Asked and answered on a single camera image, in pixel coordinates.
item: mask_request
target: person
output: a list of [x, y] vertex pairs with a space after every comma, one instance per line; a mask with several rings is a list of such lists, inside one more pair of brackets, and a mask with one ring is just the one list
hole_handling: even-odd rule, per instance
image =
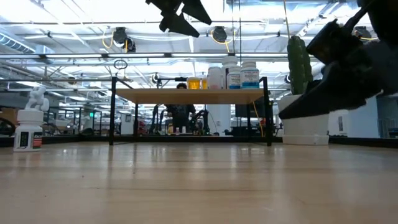
[[[187, 89], [185, 83], [179, 83], [177, 89]], [[167, 116], [173, 117], [173, 129], [176, 132], [177, 128], [182, 133], [182, 127], [185, 126], [186, 132], [189, 132], [189, 114], [195, 116], [196, 109], [194, 105], [172, 105], [167, 110]]]

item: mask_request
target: cactus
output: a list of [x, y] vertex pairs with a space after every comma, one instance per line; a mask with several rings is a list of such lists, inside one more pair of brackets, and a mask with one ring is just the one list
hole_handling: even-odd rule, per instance
[[303, 94], [307, 84], [313, 81], [310, 56], [305, 48], [304, 40], [297, 36], [291, 37], [287, 44], [287, 57], [292, 94]]

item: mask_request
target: white pill bottle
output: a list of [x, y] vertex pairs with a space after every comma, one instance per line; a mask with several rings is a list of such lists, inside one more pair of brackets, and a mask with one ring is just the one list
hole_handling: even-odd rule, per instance
[[256, 68], [256, 62], [243, 62], [241, 70], [241, 88], [260, 88], [260, 73]]
[[235, 56], [227, 56], [225, 58], [223, 58], [223, 67], [221, 68], [222, 70], [222, 74], [223, 74], [223, 86], [224, 89], [227, 89], [227, 77], [228, 74], [230, 73], [230, 68], [231, 67], [235, 67], [238, 64], [238, 58]]
[[223, 74], [220, 67], [210, 67], [207, 75], [207, 88], [211, 90], [223, 89]]
[[229, 90], [241, 88], [241, 67], [233, 65], [229, 67], [229, 73], [226, 76], [226, 86]]

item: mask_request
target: table top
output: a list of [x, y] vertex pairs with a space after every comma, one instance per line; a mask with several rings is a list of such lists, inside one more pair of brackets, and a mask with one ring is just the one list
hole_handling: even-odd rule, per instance
[[263, 96], [255, 90], [118, 89], [116, 94], [133, 103], [249, 104]]

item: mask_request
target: white figurine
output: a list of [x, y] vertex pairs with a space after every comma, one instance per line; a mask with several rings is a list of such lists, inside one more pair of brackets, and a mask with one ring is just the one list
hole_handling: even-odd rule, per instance
[[50, 108], [49, 100], [44, 98], [45, 87], [34, 87], [29, 93], [29, 101], [25, 106], [25, 110], [32, 110], [32, 105], [36, 104], [35, 108], [38, 111], [48, 111]]

